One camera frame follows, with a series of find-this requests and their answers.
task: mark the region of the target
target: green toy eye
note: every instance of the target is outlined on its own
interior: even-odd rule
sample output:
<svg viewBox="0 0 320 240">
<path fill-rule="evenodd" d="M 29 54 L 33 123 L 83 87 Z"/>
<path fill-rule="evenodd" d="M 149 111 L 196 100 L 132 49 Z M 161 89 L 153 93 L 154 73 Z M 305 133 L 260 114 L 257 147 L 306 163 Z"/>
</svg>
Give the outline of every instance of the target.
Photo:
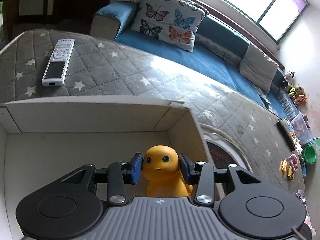
<svg viewBox="0 0 320 240">
<path fill-rule="evenodd" d="M 167 163 L 169 160 L 170 160 L 170 159 L 169 159 L 169 157 L 168 157 L 167 155 L 165 155 L 165 156 L 162 157 L 162 161 L 163 161 L 164 163 Z"/>
</svg>

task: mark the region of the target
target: yellow rubber toy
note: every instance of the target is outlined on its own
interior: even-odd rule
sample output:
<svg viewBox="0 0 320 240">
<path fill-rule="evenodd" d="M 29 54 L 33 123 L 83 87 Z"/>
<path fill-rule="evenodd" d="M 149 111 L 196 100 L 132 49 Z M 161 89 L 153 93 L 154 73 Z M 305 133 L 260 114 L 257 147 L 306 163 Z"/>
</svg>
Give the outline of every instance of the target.
<svg viewBox="0 0 320 240">
<path fill-rule="evenodd" d="M 192 186 L 185 184 L 176 151 L 168 146 L 151 147 L 144 155 L 142 174 L 149 180 L 148 197 L 187 197 Z"/>
</svg>

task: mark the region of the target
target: cardboard box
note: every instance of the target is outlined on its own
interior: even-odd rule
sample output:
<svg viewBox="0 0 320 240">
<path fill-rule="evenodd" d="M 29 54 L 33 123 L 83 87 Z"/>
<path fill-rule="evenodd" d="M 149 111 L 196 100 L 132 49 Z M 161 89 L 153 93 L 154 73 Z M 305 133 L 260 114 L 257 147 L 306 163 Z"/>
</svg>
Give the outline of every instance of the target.
<svg viewBox="0 0 320 240">
<path fill-rule="evenodd" d="M 50 97 L 0 105 L 0 240 L 18 240 L 20 200 L 86 163 L 129 161 L 167 145 L 193 162 L 211 162 L 190 109 L 170 100 L 134 96 Z M 147 181 L 126 185 L 145 196 Z M 97 195 L 106 198 L 106 185 Z"/>
</svg>

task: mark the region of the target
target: blue sofa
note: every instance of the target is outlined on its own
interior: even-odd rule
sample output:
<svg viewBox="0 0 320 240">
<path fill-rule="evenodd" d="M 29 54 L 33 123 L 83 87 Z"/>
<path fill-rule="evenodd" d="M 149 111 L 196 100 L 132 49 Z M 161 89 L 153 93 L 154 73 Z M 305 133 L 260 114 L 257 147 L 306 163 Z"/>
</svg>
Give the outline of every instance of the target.
<svg viewBox="0 0 320 240">
<path fill-rule="evenodd" d="M 96 12 L 90 35 L 108 38 L 116 42 L 141 49 L 154 55 L 182 64 L 206 75 L 265 107 L 271 104 L 282 118 L 293 119 L 299 112 L 283 89 L 283 73 L 277 70 L 269 93 L 259 94 L 254 85 L 239 73 L 239 68 L 229 63 L 224 57 L 212 53 L 202 42 L 195 41 L 192 53 L 171 44 L 156 40 L 150 36 L 130 29 L 137 4 L 115 2 Z M 213 41 L 220 49 L 233 54 L 240 60 L 249 45 L 249 41 L 219 19 L 208 15 L 200 24 L 197 35 Z"/>
</svg>

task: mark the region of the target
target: white remote control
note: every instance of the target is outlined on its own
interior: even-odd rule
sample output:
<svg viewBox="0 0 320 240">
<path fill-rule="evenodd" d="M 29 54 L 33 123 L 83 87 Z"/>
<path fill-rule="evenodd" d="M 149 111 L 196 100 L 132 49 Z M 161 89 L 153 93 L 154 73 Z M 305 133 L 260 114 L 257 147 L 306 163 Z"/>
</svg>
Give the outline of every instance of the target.
<svg viewBox="0 0 320 240">
<path fill-rule="evenodd" d="M 44 87 L 63 86 L 74 44 L 75 39 L 58 40 L 42 78 Z"/>
</svg>

